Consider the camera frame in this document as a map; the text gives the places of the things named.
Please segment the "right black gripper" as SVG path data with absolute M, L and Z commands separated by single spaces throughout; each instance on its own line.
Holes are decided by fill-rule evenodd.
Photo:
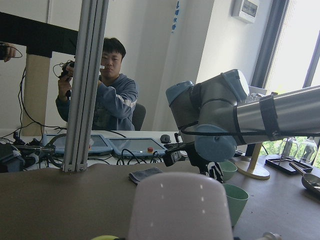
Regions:
M 195 149 L 195 144 L 192 143 L 182 143 L 184 146 L 183 150 L 168 150 L 164 151 L 163 162 L 167 167 L 175 164 L 180 157 L 176 156 L 180 151 L 185 151 L 187 153 L 187 157 L 189 158 L 190 164 L 192 166 L 198 167 L 200 174 L 209 175 L 208 164 L 209 161 L 202 158 Z

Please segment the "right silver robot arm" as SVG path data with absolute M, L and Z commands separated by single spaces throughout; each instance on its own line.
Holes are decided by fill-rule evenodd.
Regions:
M 232 158 L 238 146 L 288 137 L 319 136 L 320 88 L 307 87 L 247 102 L 250 90 L 238 69 L 166 90 L 180 149 L 201 174 L 208 164 Z

